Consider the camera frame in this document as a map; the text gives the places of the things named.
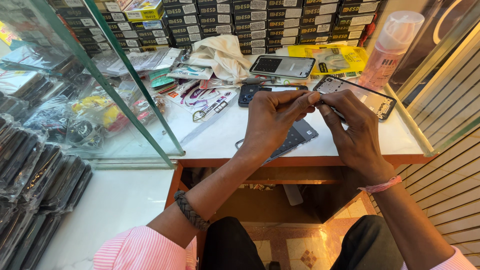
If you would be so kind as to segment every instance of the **yellow packaging bag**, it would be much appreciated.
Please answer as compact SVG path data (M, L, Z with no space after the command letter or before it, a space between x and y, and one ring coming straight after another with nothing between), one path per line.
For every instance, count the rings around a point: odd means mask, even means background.
M365 68L368 60L363 48L339 44L289 46L288 54L315 58L313 75L359 72Z

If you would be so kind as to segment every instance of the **hand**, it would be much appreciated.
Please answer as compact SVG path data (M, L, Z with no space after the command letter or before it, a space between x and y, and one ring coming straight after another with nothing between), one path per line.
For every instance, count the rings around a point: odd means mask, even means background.
M314 112L320 98L308 90L267 92L253 96L248 107L245 140L239 152L264 162L285 141L294 121Z
M342 162L362 174L366 185L386 183L396 176L393 166L380 153L378 143L378 117L350 90L324 94L324 105L318 109L330 128ZM343 129L340 117L330 106L345 117L349 127Z

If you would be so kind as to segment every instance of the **person's left hand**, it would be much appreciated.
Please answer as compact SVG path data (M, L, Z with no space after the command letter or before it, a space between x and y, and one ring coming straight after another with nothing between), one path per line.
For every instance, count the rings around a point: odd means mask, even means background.
M260 91L248 106L248 124L240 152L265 161L285 141L294 121L314 112L312 105L320 99L308 90Z

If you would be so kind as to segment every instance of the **pink thread bracelet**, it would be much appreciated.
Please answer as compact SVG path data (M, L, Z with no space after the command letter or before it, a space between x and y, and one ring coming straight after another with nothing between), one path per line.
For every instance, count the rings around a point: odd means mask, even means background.
M402 177L400 175L397 175L395 177L392 177L390 180L388 180L387 183L384 184L377 184L377 185L368 185L366 187L359 187L359 190L366 191L368 193L375 193L375 192L380 192L388 189L389 187L396 185L398 183L402 182Z

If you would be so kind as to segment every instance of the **braided bracelet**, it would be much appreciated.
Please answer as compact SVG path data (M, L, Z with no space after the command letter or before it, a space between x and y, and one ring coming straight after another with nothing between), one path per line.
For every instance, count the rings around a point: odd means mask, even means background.
M193 208L188 204L187 198L185 197L185 191L177 191L173 196L175 201L177 202L180 210L185 215L185 217L190 221L190 223L195 226L195 228L199 229L200 231L206 231L210 226L210 222L205 221L202 219L201 216L193 210Z
M392 177L390 180L388 180L387 183L377 184L377 185L368 185L366 187L359 187L358 189L366 191L368 193L375 193L375 192L384 191L385 189L388 189L389 187L394 186L401 182L402 182L402 177L400 175L397 175L395 177Z

